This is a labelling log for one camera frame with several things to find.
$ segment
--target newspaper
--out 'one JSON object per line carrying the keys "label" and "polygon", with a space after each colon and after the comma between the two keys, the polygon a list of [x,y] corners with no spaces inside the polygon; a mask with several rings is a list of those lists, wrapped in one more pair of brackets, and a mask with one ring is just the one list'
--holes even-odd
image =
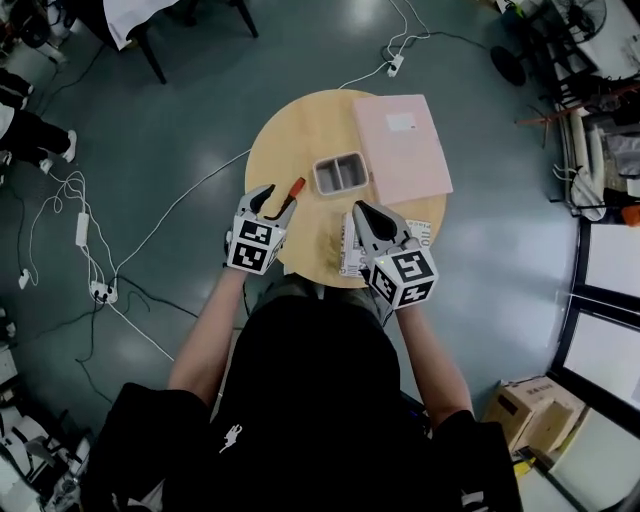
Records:
{"label": "newspaper", "polygon": [[[420,241],[423,247],[431,242],[431,223],[421,220],[407,219],[411,234]],[[360,277],[360,269],[366,268],[364,249],[360,247],[356,236],[356,226],[351,212],[345,213],[342,219],[342,248],[340,250],[340,275],[344,277]]]}

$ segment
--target power adapter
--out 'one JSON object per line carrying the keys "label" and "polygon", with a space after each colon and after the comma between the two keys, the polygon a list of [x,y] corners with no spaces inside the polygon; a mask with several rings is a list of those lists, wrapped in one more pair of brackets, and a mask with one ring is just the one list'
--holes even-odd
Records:
{"label": "power adapter", "polygon": [[18,285],[20,285],[20,289],[24,290],[27,284],[29,284],[29,278],[31,277],[31,273],[26,268],[22,270],[22,274],[20,274],[20,279],[18,279]]}
{"label": "power adapter", "polygon": [[78,214],[78,223],[76,224],[76,245],[78,247],[86,247],[87,245],[89,218],[88,213],[80,212]]}

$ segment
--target red handle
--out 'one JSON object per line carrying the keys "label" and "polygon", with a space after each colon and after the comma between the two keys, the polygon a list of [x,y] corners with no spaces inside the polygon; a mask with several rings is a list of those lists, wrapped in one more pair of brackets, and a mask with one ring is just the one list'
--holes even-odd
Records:
{"label": "red handle", "polygon": [[304,188],[304,185],[307,183],[307,180],[305,180],[304,178],[298,178],[296,180],[296,182],[293,184],[293,187],[291,187],[291,190],[289,190],[289,197],[296,197],[300,191]]}

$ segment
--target person's leg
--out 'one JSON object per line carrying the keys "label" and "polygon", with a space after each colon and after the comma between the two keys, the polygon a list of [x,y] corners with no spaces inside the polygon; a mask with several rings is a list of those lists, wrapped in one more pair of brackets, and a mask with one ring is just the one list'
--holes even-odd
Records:
{"label": "person's leg", "polygon": [[258,299],[258,302],[251,313],[255,313],[258,309],[278,297],[285,297],[288,295],[317,298],[317,294],[311,281],[299,276],[298,274],[288,274],[283,276],[279,281],[273,282],[269,285],[269,288],[267,288],[267,290]]}
{"label": "person's leg", "polygon": [[52,124],[45,123],[40,117],[31,112],[16,110],[11,123],[12,126],[14,123],[18,123],[17,128],[24,133],[25,137],[33,145],[39,148],[44,148],[63,156],[67,150],[71,149],[72,141],[68,132]]}
{"label": "person's leg", "polygon": [[7,147],[7,151],[11,152],[13,158],[29,162],[45,172],[49,172],[51,165],[53,165],[53,162],[47,158],[47,152],[35,146],[17,144]]}
{"label": "person's leg", "polygon": [[21,96],[28,96],[33,92],[33,86],[29,82],[18,75],[9,73],[4,68],[0,68],[0,85],[7,89],[11,89],[12,91],[16,91]]}
{"label": "person's leg", "polygon": [[3,105],[14,108],[17,111],[22,108],[22,100],[23,98],[21,96],[11,94],[9,91],[5,91],[4,89],[0,89],[0,103]]}

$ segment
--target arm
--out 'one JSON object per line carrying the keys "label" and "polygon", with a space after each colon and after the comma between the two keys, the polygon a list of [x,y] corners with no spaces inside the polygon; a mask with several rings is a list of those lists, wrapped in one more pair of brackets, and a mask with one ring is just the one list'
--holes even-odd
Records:
{"label": "arm", "polygon": [[247,273],[225,268],[184,343],[169,376],[169,389],[183,389],[213,405],[229,357],[233,319]]}
{"label": "arm", "polygon": [[419,306],[399,309],[396,316],[434,428],[453,413],[472,411],[469,389],[460,370],[438,343]]}

